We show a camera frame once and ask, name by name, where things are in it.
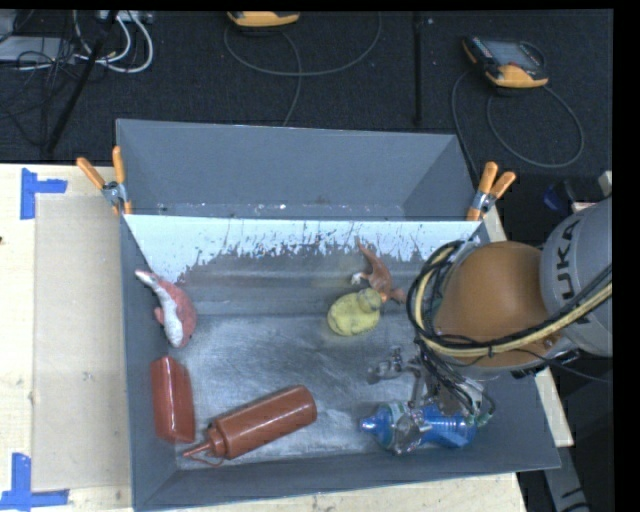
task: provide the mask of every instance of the wire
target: wire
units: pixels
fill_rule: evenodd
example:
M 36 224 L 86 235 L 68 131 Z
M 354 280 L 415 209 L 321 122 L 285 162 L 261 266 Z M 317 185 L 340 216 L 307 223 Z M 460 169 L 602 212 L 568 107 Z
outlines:
M 302 60 L 300 59 L 298 49 L 296 48 L 296 45 L 291 40 L 291 38 L 284 32 L 282 32 L 282 35 L 291 45 L 291 49 L 296 56 L 296 61 L 298 62 L 298 83 L 296 85 L 296 93 L 293 97 L 293 101 L 291 102 L 291 106 L 289 107 L 289 112 L 287 112 L 287 117 L 285 117 L 284 122 L 282 123 L 282 126 L 287 126 L 287 123 L 289 123 L 289 119 L 291 119 L 291 115 L 293 114 L 293 110 L 296 108 L 298 98 L 300 97 L 300 90 L 302 89 Z
M 375 37 L 373 38 L 373 41 L 371 42 L 369 47 L 364 52 L 362 52 L 360 54 L 359 57 L 357 57 L 356 59 L 352 60 L 351 62 L 348 62 L 347 64 L 345 64 L 343 66 L 339 66 L 339 67 L 331 68 L 331 69 L 325 69 L 325 70 L 321 70 L 321 71 L 306 71 L 306 72 L 302 71 L 302 61 L 300 59 L 300 54 L 298 52 L 298 49 L 296 48 L 296 45 L 293 42 L 293 40 L 285 32 L 281 32 L 281 34 L 288 41 L 289 45 L 291 46 L 291 48 L 292 48 L 292 50 L 293 50 L 293 52 L 294 52 L 294 54 L 296 56 L 296 61 L 297 61 L 297 64 L 298 64 L 298 71 L 276 71 L 276 70 L 273 70 L 273 69 L 261 68 L 259 66 L 254 65 L 254 64 L 251 64 L 250 62 L 248 62 L 248 61 L 244 60 L 242 57 L 240 57 L 231 48 L 231 45 L 229 44 L 229 29 L 230 29 L 230 26 L 227 25 L 227 27 L 225 28 L 225 31 L 224 31 L 224 35 L 223 35 L 224 45 L 227 48 L 227 51 L 231 54 L 231 56 L 233 58 L 235 58 L 238 62 L 240 62 L 244 66 L 248 67 L 249 69 L 253 69 L 254 71 L 258 71 L 260 73 L 265 73 L 265 74 L 272 75 L 272 76 L 283 76 L 283 77 L 298 78 L 298 84 L 296 86 L 295 96 L 293 98 L 293 101 L 291 102 L 291 105 L 289 107 L 289 111 L 287 113 L 287 116 L 286 116 L 284 122 L 282 123 L 282 126 L 286 126 L 289 123 L 289 120 L 291 119 L 293 111 L 294 111 L 294 109 L 295 109 L 295 107 L 296 107 L 296 105 L 298 103 L 298 98 L 300 97 L 300 90 L 301 90 L 301 87 L 302 87 L 302 78 L 304 78 L 304 77 L 325 76 L 325 75 L 329 75 L 329 74 L 332 74 L 332 73 L 338 73 L 340 71 L 344 71 L 345 69 L 349 69 L 349 68 L 355 66 L 356 64 L 358 64 L 361 60 L 363 60 L 371 52 L 371 50 L 373 50 L 373 48 L 378 43 L 378 39 L 380 39 L 380 34 L 382 33 L 382 14 L 380 12 L 378 12 L 378 29 L 376 31 Z
M 494 353 L 502 353 L 521 348 L 529 343 L 543 339 L 575 322 L 607 300 L 612 294 L 612 282 L 610 280 L 611 265 L 608 265 L 591 283 L 585 286 L 580 293 L 576 294 L 575 297 L 567 302 L 558 312 L 534 327 L 489 342 L 479 342 L 461 335 L 438 335 L 430 323 L 430 314 L 426 315 L 425 320 L 423 320 L 421 305 L 427 284 L 433 278 L 434 273 L 439 273 L 442 269 L 450 268 L 451 262 L 447 260 L 455 254 L 461 245 L 462 242 L 457 241 L 455 243 L 445 244 L 435 251 L 424 265 L 420 275 L 411 284 L 407 293 L 407 314 L 419 336 L 435 351 L 449 356 L 475 357 L 487 355 L 491 357 Z M 434 295 L 435 292 L 431 295 L 431 305 Z M 461 341 L 466 342 L 467 345 L 461 345 Z
M 580 372 L 578 370 L 574 370 L 573 368 L 569 368 L 568 366 L 565 366 L 564 364 L 560 363 L 559 361 L 556 361 L 555 359 L 549 359 L 547 357 L 543 357 L 539 354 L 536 354 L 535 352 L 532 352 L 530 350 L 524 349 L 524 348 L 517 348 L 515 349 L 518 352 L 526 352 L 527 354 L 531 354 L 532 356 L 537 357 L 538 359 L 540 359 L 541 361 L 543 361 L 544 363 L 553 366 L 554 368 L 560 368 L 566 372 L 569 373 L 573 373 L 574 375 L 577 375 L 578 377 L 582 377 L 584 379 L 588 379 L 588 380 L 593 380 L 596 382 L 602 382 L 604 384 L 611 384 L 611 381 L 608 379 L 601 379 L 599 377 L 594 377 L 593 375 L 587 375 L 586 373 Z
M 536 49 L 536 51 L 538 53 L 540 53 L 540 55 L 542 55 L 544 57 L 544 54 L 540 50 L 538 50 L 534 45 L 532 45 L 530 43 L 526 43 L 526 44 L 531 46 L 532 48 Z M 464 137 L 462 136 L 462 129 L 460 128 L 460 122 L 459 122 L 459 119 L 458 119 L 458 109 L 457 109 L 457 91 L 458 91 L 458 88 L 460 86 L 460 83 L 462 82 L 462 80 L 469 73 L 470 73 L 469 70 L 465 71 L 462 75 L 460 75 L 458 77 L 458 79 L 455 81 L 455 83 L 453 85 L 453 89 L 452 89 L 452 92 L 451 92 L 451 111 L 452 111 L 452 114 L 453 114 L 453 122 L 455 124 L 456 133 L 458 134 L 458 139 L 460 140 L 461 149 L 462 149 L 463 153 L 465 154 L 465 156 L 467 158 L 467 162 L 468 162 L 469 166 L 471 167 L 471 169 L 473 170 L 473 173 L 475 174 L 476 179 L 479 179 L 480 175 L 476 171 L 475 166 L 473 165 L 473 160 L 471 158 L 469 149 L 468 149 L 468 147 L 466 146 L 466 144 L 464 142 Z M 538 166 L 538 167 L 542 167 L 544 169 L 557 169 L 557 168 L 561 168 L 561 167 L 567 167 L 568 165 L 571 165 L 576 160 L 578 160 L 578 158 L 580 158 L 580 156 L 583 153 L 583 150 L 584 150 L 584 130 L 582 128 L 580 120 L 576 116 L 575 112 L 571 109 L 571 107 L 555 91 L 553 91 L 550 87 L 543 86 L 542 88 L 546 92 L 551 94 L 562 105 L 562 107 L 569 113 L 569 115 L 573 119 L 576 127 L 578 128 L 578 135 L 579 135 L 579 138 L 580 138 L 580 143 L 579 143 L 578 150 L 576 151 L 574 156 L 571 157 L 566 162 L 562 162 L 562 163 L 559 163 L 559 164 L 548 164 L 548 163 L 544 163 L 544 162 L 538 162 L 536 160 L 532 160 L 530 158 L 527 158 L 524 155 L 522 155 L 522 154 L 516 152 L 514 149 L 512 149 L 507 144 L 507 142 L 498 133 L 498 131 L 497 131 L 495 125 L 494 125 L 493 118 L 491 117 L 491 105 L 493 104 L 493 99 L 494 99 L 493 95 L 491 95 L 491 96 L 489 96 L 489 98 L 487 98 L 487 106 L 486 106 L 487 122 L 489 123 L 489 127 L 491 129 L 491 132 L 496 137 L 498 142 L 500 142 L 500 144 L 509 153 L 511 153 L 512 155 L 516 156 L 517 158 L 520 158 L 521 160 L 527 162 L 530 165 L 535 165 L 535 166 Z
M 496 137 L 496 139 L 498 139 L 500 144 L 502 144 L 504 146 L 504 148 L 507 151 L 509 151 L 512 155 L 517 156 L 518 158 L 520 158 L 521 160 L 524 160 L 528 164 L 536 165 L 536 166 L 542 167 L 544 169 L 559 169 L 560 167 L 567 167 L 568 165 L 571 165 L 572 163 L 574 163 L 578 158 L 580 158 L 580 155 L 582 155 L 582 151 L 584 150 L 584 131 L 582 129 L 582 125 L 580 124 L 580 121 L 578 120 L 578 117 L 573 112 L 571 107 L 560 96 L 558 96 L 558 94 L 555 91 L 553 91 L 553 89 L 551 89 L 550 87 L 547 87 L 545 85 L 545 86 L 542 87 L 542 89 L 547 91 L 549 94 L 551 94 L 551 96 L 553 96 L 556 100 L 558 100 L 560 102 L 560 104 L 564 107 L 564 109 L 572 117 L 574 123 L 576 124 L 576 126 L 578 128 L 578 133 L 579 133 L 579 137 L 580 137 L 580 144 L 579 144 L 578 150 L 576 151 L 575 155 L 572 158 L 570 158 L 569 160 L 567 160 L 566 162 L 562 162 L 562 163 L 559 163 L 559 164 L 547 164 L 547 163 L 544 163 L 544 162 L 538 162 L 536 160 L 532 160 L 530 158 L 527 158 L 526 156 L 524 156 L 524 155 L 516 152 L 514 149 L 512 149 L 511 146 L 509 146 L 506 143 L 506 141 L 500 136 L 500 134 L 498 134 L 498 131 L 496 130 L 496 127 L 493 124 L 493 119 L 491 118 L 491 105 L 493 103 L 493 96 L 489 96 L 489 99 L 487 100 L 487 109 L 486 109 L 487 110 L 487 122 L 489 123 L 489 127 L 491 128 L 491 131 L 493 132 L 493 135 Z
M 125 39 L 126 39 L 125 48 L 119 54 L 116 54 L 114 56 L 106 55 L 104 57 L 99 57 L 98 59 L 96 59 L 95 63 L 100 66 L 104 66 L 105 68 L 111 71 L 115 71 L 116 73 L 133 74 L 133 73 L 140 73 L 142 71 L 145 71 L 146 69 L 149 68 L 149 66 L 151 66 L 151 63 L 153 62 L 153 57 L 154 57 L 154 47 L 153 47 L 153 40 L 151 39 L 151 34 L 149 34 L 149 31 L 146 29 L 144 24 L 138 19 L 137 16 L 133 16 L 130 13 L 130 11 L 128 12 L 129 12 L 129 18 L 133 20 L 133 22 L 136 24 L 136 26 L 144 36 L 144 40 L 147 45 L 147 58 L 140 66 L 137 66 L 137 67 L 131 67 L 131 66 L 120 67 L 120 66 L 113 65 L 114 62 L 122 60 L 124 57 L 128 56 L 132 48 L 131 33 L 129 32 L 129 29 L 127 28 L 126 24 L 122 21 L 122 18 L 118 13 L 118 15 L 116 16 L 116 21 L 118 22 L 118 25 L 120 25 L 120 28 L 122 29 L 122 32 L 125 36 Z M 82 37 L 80 24 L 78 23 L 78 11 L 73 9 L 72 16 L 74 20 L 74 30 L 76 35 L 78 36 L 78 39 L 80 39 L 82 48 L 84 49 L 84 51 L 91 54 L 91 47 L 87 44 L 87 42 Z M 90 58 L 89 56 L 83 55 L 81 53 L 76 54 L 75 56 L 82 60 L 89 60 Z
M 362 52 L 362 54 L 360 54 L 359 57 L 357 57 L 356 59 L 352 60 L 351 62 L 348 62 L 347 64 L 345 64 L 343 66 L 340 66 L 340 67 L 337 67 L 337 68 L 325 69 L 325 70 L 322 70 L 322 71 L 305 71 L 305 72 L 276 71 L 276 70 L 273 70 L 273 69 L 261 68 L 259 66 L 254 65 L 254 64 L 251 64 L 250 62 L 247 62 L 242 57 L 240 57 L 236 52 L 234 52 L 233 49 L 231 48 L 231 46 L 229 45 L 229 40 L 228 40 L 229 26 L 227 26 L 225 28 L 225 31 L 224 31 L 224 44 L 225 44 L 227 50 L 229 51 L 229 53 L 238 62 L 240 62 L 241 64 L 244 64 L 248 68 L 253 69 L 254 71 L 259 71 L 260 73 L 266 73 L 268 75 L 275 75 L 275 76 L 312 77 L 312 76 L 324 76 L 324 75 L 329 75 L 329 74 L 332 74 L 332 73 L 338 73 L 340 71 L 344 71 L 345 69 L 349 69 L 349 68 L 355 66 L 362 59 L 364 59 L 367 55 L 369 55 L 371 50 L 373 50 L 373 48 L 378 43 L 378 39 L 380 38 L 381 32 L 382 32 L 382 14 L 380 12 L 378 12 L 378 30 L 376 31 L 376 35 L 373 38 L 373 41 L 371 42 L 369 47 L 364 52 Z

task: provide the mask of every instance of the bottle cap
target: bottle cap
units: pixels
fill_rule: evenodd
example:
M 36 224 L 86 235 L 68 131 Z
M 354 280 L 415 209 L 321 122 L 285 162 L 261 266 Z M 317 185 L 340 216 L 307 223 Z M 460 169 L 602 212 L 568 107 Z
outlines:
M 209 450 L 216 457 L 224 457 L 227 454 L 227 446 L 218 429 L 213 427 L 208 431 L 209 434 Z

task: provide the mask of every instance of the white cable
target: white cable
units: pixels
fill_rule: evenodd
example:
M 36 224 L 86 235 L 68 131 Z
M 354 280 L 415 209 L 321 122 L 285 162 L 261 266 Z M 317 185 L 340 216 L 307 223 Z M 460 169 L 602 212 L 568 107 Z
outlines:
M 118 73 L 140 73 L 141 71 L 144 71 L 151 65 L 151 62 L 153 61 L 153 41 L 151 40 L 151 35 L 149 34 L 149 31 L 145 28 L 145 26 L 140 22 L 140 20 L 138 20 L 138 18 L 134 17 L 133 22 L 138 26 L 140 31 L 143 33 L 144 38 L 147 42 L 148 55 L 144 63 L 138 66 L 137 68 L 119 68 L 111 65 L 111 63 L 108 61 L 97 62 L 97 64 L 101 64 L 107 67 L 108 69 L 112 71 L 116 71 Z
M 76 35 L 78 36 L 78 39 L 80 39 L 80 42 L 82 43 L 82 47 L 84 48 L 84 50 L 89 55 L 91 55 L 91 47 L 82 38 L 82 33 L 80 32 L 80 25 L 78 23 L 78 11 L 74 9 L 72 12 L 73 12 L 73 28 L 76 32 Z M 116 55 L 115 57 L 100 57 L 99 59 L 96 59 L 97 63 L 116 62 L 122 59 L 123 57 L 126 57 L 129 51 L 131 50 L 131 34 L 129 34 L 129 30 L 127 30 L 127 27 L 122 21 L 122 19 L 120 18 L 120 16 L 116 17 L 116 21 L 120 25 L 120 28 L 122 28 L 122 32 L 124 32 L 125 38 L 127 39 L 125 48 L 124 50 L 122 50 L 122 52 L 119 55 Z M 77 57 L 78 59 L 89 60 L 89 57 L 87 55 L 82 55 L 80 53 L 75 54 L 75 57 Z
M 80 26 L 78 24 L 78 20 L 77 20 L 77 11 L 73 10 L 73 19 L 74 19 L 74 29 L 76 31 L 76 35 L 78 36 L 78 38 L 80 39 L 80 41 L 82 42 L 82 46 L 84 48 L 84 50 L 86 52 L 88 52 L 89 54 L 91 54 L 91 48 L 90 46 L 82 39 L 82 34 L 80 32 Z M 138 66 L 137 68 L 123 68 L 123 67 L 118 67 L 118 66 L 114 66 L 113 62 L 116 62 L 122 58 L 124 58 L 125 56 L 127 56 L 127 54 L 131 51 L 131 35 L 129 33 L 129 30 L 127 29 L 125 23 L 122 21 L 122 18 L 120 17 L 120 15 L 116 16 L 116 21 L 118 22 L 118 24 L 120 25 L 120 27 L 122 28 L 125 37 L 127 39 L 127 43 L 126 43 L 126 47 L 125 49 L 119 54 L 116 55 L 115 57 L 109 58 L 109 57 L 100 57 L 99 59 L 96 59 L 96 64 L 99 64 L 101 66 L 106 67 L 107 69 L 110 69 L 112 71 L 115 71 L 117 73 L 140 73 L 141 71 L 144 71 L 145 69 L 147 69 L 150 65 L 151 62 L 153 61 L 153 41 L 151 40 L 151 35 L 149 34 L 149 31 L 145 28 L 145 26 L 140 22 L 140 20 L 135 17 L 132 16 L 131 19 L 133 19 L 133 22 L 138 26 L 138 28 L 140 29 L 140 31 L 143 33 L 145 41 L 147 43 L 147 48 L 148 48 L 148 55 L 147 55 L 147 59 L 145 60 L 145 62 Z M 75 55 L 77 58 L 83 59 L 83 60 L 89 60 L 89 57 L 86 55 L 82 55 L 82 54 L 76 54 Z

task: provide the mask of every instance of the brown toy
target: brown toy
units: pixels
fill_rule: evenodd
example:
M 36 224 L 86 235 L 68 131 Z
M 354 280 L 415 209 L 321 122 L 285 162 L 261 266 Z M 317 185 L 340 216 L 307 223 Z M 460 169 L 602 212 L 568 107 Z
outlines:
M 366 279 L 369 281 L 371 288 L 380 294 L 383 304 L 389 299 L 404 304 L 407 301 L 407 296 L 401 288 L 393 288 L 391 274 L 384 262 L 373 251 L 365 247 L 360 242 L 359 237 L 356 237 L 356 244 L 358 244 L 360 251 L 362 251 L 362 254 L 371 265 L 371 272 L 368 274 L 356 272 L 351 278 L 351 284 L 358 284 L 360 279 Z

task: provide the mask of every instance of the dark floor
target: dark floor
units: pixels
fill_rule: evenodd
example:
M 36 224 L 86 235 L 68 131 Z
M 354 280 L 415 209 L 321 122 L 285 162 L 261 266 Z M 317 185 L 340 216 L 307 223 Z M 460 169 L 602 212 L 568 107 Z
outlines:
M 597 179 L 612 169 L 613 14 L 303 12 L 284 36 L 247 37 L 223 11 L 154 11 L 146 25 L 153 61 L 143 72 L 96 66 L 81 88 L 85 64 L 77 59 L 71 64 L 60 56 L 38 71 L 0 63 L 0 161 L 73 163 L 85 156 L 109 164 L 118 118 L 457 133 L 474 180 L 488 160 L 517 173 L 497 206 L 511 240 L 540 246 L 567 214 L 566 201 L 558 206 L 552 193 L 599 200 Z M 94 10 L 79 11 L 77 19 L 91 45 L 109 28 Z M 73 33 L 69 10 L 22 9 L 17 20 L 22 35 L 66 40 Z M 138 66 L 149 55 L 143 33 L 133 34 L 135 51 L 123 66 Z M 468 73 L 465 35 L 540 49 L 548 87 L 495 95 L 481 75 Z M 118 51 L 124 42 L 114 25 L 104 48 Z M 303 78 L 283 76 L 300 70 Z M 596 377 L 609 364 L 571 363 Z M 590 382 L 554 372 L 564 400 Z M 613 510 L 612 400 L 605 395 L 600 402 L 601 423 L 567 410 L 576 429 L 573 460 L 591 510 Z M 520 477 L 529 511 L 553 510 L 543 473 Z

